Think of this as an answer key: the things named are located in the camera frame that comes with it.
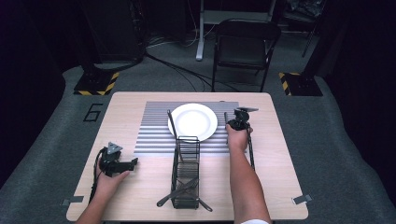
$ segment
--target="hand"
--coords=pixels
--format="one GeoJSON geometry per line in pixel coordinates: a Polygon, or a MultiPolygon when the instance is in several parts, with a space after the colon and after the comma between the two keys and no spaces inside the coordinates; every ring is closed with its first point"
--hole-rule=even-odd
{"type": "Polygon", "coordinates": [[[99,177],[97,180],[98,183],[96,192],[93,198],[100,198],[101,200],[104,200],[104,202],[107,202],[114,195],[121,181],[129,175],[130,171],[124,171],[117,176],[110,177],[105,175],[105,173],[102,173],[98,162],[96,165],[96,173],[99,174],[99,177]]]}
{"type": "Polygon", "coordinates": [[[242,150],[244,151],[248,147],[248,132],[247,130],[236,131],[229,124],[226,125],[228,133],[228,147],[230,150],[242,150]]]}

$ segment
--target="person's left hand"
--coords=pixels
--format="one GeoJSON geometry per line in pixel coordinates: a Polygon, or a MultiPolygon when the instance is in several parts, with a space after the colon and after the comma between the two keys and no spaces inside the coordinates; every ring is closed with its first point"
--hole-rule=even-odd
{"type": "Polygon", "coordinates": [[[107,176],[105,173],[102,173],[99,168],[99,162],[96,165],[96,173],[99,174],[98,183],[96,186],[96,192],[93,196],[94,199],[104,200],[105,202],[109,201],[114,193],[117,191],[117,188],[120,182],[129,175],[130,171],[124,171],[117,176],[107,176]]]}

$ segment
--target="black and white striped placemat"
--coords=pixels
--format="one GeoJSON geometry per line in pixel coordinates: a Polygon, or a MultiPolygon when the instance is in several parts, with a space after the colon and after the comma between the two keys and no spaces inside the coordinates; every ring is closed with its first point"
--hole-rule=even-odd
{"type": "MultiPolygon", "coordinates": [[[[175,138],[168,128],[167,111],[191,102],[147,102],[140,125],[135,146],[135,153],[173,153],[175,138]]],[[[201,153],[228,153],[226,145],[227,132],[225,131],[224,112],[233,119],[233,110],[238,102],[194,102],[206,105],[215,112],[218,118],[218,128],[215,133],[201,142],[201,153]]]]}

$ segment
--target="hazard stripe tape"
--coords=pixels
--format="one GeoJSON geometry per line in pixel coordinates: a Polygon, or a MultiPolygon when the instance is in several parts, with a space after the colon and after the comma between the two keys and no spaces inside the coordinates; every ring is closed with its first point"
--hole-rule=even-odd
{"type": "Polygon", "coordinates": [[[285,91],[286,95],[291,95],[289,84],[286,80],[286,74],[299,76],[300,73],[279,73],[280,81],[282,82],[283,91],[285,91]]]}
{"type": "Polygon", "coordinates": [[[111,90],[114,88],[114,85],[116,84],[116,80],[119,77],[119,75],[120,75],[120,73],[113,74],[105,91],[75,91],[74,94],[77,94],[77,95],[109,95],[111,90]]]}
{"type": "Polygon", "coordinates": [[[286,95],[291,95],[288,82],[286,81],[286,77],[284,73],[279,73],[280,81],[282,83],[283,91],[286,95]]]}

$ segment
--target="black handle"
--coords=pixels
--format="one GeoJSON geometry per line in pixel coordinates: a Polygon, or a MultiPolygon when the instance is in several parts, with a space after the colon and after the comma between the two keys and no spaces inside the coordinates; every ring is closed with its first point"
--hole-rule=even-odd
{"type": "Polygon", "coordinates": [[[162,207],[169,200],[169,196],[165,196],[157,202],[157,206],[162,207]]]}
{"type": "Polygon", "coordinates": [[[206,203],[204,203],[204,201],[202,201],[201,199],[198,199],[198,202],[209,212],[213,212],[213,209],[211,207],[209,207],[209,205],[207,205],[206,203]]]}

